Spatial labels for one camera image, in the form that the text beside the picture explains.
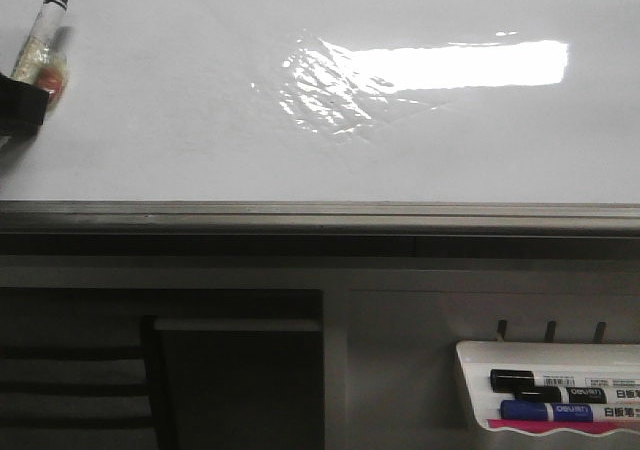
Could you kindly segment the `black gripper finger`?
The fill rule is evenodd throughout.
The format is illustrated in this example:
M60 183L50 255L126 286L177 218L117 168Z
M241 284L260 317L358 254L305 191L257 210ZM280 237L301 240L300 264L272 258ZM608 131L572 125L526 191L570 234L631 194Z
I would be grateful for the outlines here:
M1 135L33 135L44 123L49 93L34 85L0 76Z

